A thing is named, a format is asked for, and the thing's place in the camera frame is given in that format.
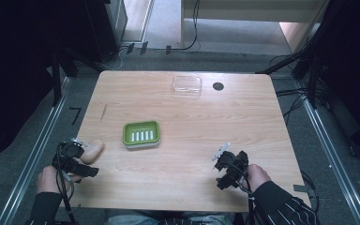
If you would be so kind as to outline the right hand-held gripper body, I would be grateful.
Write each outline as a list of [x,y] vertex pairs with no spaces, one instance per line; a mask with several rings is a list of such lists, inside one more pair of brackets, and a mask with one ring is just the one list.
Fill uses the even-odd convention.
[[225,169],[225,174],[217,178],[217,187],[221,190],[232,186],[238,188],[242,178],[248,177],[248,154],[240,151],[238,155],[224,151],[218,158],[215,168],[220,172]]

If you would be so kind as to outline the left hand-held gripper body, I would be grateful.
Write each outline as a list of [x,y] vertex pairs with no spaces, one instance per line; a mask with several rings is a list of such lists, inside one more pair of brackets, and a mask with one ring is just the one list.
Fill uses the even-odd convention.
[[52,165],[56,170],[65,173],[81,177],[95,177],[99,168],[91,166],[93,161],[92,158],[87,158],[80,142],[60,142],[52,159]]

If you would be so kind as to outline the beige soap bar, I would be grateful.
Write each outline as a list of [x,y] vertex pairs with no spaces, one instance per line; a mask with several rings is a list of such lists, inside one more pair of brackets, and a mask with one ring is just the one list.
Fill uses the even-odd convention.
[[90,142],[85,142],[82,144],[82,149],[84,150],[83,154],[80,157],[80,160],[84,164],[91,164],[104,149],[104,142],[102,140],[94,139]]

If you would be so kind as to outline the person's right hand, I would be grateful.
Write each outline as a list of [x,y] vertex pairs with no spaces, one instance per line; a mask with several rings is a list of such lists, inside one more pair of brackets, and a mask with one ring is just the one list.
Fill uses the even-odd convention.
[[254,192],[262,184],[271,180],[268,173],[257,164],[250,164],[247,167],[247,174],[248,179],[242,183],[242,187],[248,188],[252,192]]

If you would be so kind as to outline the person's left hand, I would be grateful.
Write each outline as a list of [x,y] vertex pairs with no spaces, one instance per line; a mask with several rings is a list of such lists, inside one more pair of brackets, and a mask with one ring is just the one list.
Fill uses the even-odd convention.
[[46,166],[37,176],[37,193],[60,193],[64,189],[58,185],[57,170],[54,166]]

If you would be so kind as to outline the green soap dish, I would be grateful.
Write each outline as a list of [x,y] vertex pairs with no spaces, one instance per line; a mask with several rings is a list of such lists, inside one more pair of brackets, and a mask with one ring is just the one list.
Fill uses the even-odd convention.
[[123,127],[123,144],[127,149],[157,146],[160,127],[157,121],[127,123]]

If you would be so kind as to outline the clear plastic container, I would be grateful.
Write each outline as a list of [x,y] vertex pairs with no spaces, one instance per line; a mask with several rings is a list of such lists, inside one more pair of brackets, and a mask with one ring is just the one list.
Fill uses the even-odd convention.
[[197,76],[175,76],[172,79],[172,91],[176,95],[199,96],[203,81]]

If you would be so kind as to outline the black stand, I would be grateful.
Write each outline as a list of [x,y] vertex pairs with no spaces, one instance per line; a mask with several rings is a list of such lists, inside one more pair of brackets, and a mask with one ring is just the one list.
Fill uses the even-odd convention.
[[75,66],[74,60],[81,61],[98,73],[104,70],[104,68],[98,63],[89,60],[87,57],[71,50],[70,48],[54,49],[51,54],[53,106],[57,106],[64,95],[60,72],[64,71],[67,77],[76,77],[78,75],[78,69]]
[[333,28],[338,19],[338,14],[344,6],[343,0],[330,0],[328,9],[323,14],[323,19],[318,30],[307,44],[298,52],[287,55],[282,61],[264,70],[257,71],[257,74],[272,74],[273,72],[296,62],[292,75],[296,80],[303,79],[309,73],[307,82],[307,100],[313,109],[316,109],[316,86],[319,75],[323,72],[320,59],[320,52],[323,50],[324,42],[333,33]]

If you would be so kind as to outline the dark cabinet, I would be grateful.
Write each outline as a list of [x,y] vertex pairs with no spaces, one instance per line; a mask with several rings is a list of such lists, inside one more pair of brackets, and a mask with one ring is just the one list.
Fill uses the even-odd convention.
[[118,53],[128,23],[124,0],[85,0],[97,44],[96,60]]

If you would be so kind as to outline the aluminium floor rail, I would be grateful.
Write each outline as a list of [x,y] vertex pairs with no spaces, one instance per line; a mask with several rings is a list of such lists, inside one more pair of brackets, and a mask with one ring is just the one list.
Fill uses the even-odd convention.
[[23,200],[23,196],[28,189],[28,186],[33,178],[35,169],[41,159],[45,146],[53,132],[56,121],[64,107],[67,99],[68,89],[73,82],[73,78],[65,78],[61,84],[62,96],[58,103],[50,109],[49,115],[40,131],[37,140],[32,148],[32,151],[26,160],[22,172],[19,175],[17,182],[10,191],[7,202],[0,215],[0,225],[11,225],[17,210]]
[[321,119],[319,112],[312,107],[307,97],[304,97],[303,105],[307,111],[309,120],[314,127],[314,130],[322,145],[326,158],[329,162],[329,168],[334,173],[341,192],[348,204],[355,224],[360,225],[360,195],[358,194],[352,179],[347,174],[347,171],[338,155],[337,149],[334,146],[325,126]]

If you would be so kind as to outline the white desk frame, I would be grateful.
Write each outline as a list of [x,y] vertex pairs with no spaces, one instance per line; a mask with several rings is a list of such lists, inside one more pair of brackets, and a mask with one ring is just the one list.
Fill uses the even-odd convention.
[[199,17],[208,20],[279,22],[293,53],[325,13],[330,0],[200,0]]

